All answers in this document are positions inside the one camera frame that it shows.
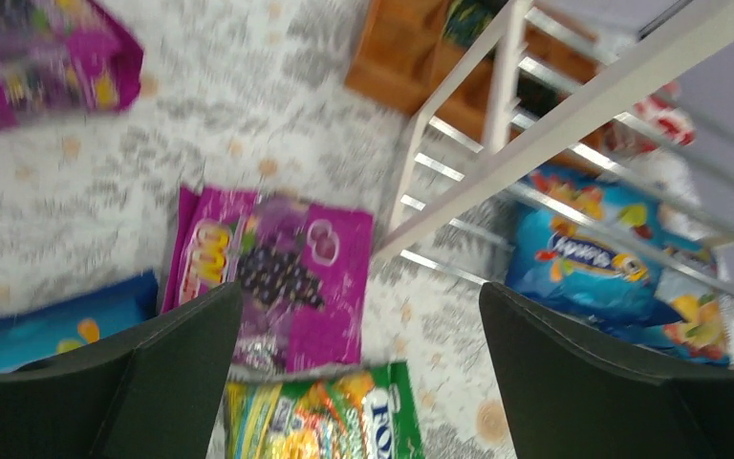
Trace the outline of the purple grape candy bag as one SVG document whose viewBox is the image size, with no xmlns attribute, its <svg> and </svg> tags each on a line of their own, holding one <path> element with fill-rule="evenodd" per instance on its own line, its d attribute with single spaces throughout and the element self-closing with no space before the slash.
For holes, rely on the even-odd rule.
<svg viewBox="0 0 734 459">
<path fill-rule="evenodd" d="M 0 130 L 140 94 L 144 51 L 97 1 L 0 1 Z"/>
<path fill-rule="evenodd" d="M 182 187 L 162 310 L 235 283 L 237 364 L 269 373 L 358 364 L 373 228 L 368 212 L 284 193 Z"/>
</svg>

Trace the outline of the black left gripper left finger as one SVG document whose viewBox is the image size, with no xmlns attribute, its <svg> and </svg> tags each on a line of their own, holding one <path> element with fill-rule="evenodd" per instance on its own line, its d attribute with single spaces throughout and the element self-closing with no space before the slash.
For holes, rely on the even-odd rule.
<svg viewBox="0 0 734 459">
<path fill-rule="evenodd" d="M 0 458 L 203 458 L 241 323 L 227 283 L 93 344 L 0 373 Z"/>
</svg>

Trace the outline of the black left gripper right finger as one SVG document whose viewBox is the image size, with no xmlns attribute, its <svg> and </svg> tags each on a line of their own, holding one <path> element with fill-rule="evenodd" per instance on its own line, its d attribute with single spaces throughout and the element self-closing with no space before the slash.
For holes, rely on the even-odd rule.
<svg viewBox="0 0 734 459">
<path fill-rule="evenodd" d="M 479 310 L 520 458 L 734 458 L 734 366 L 641 348 L 499 283 Z"/>
</svg>

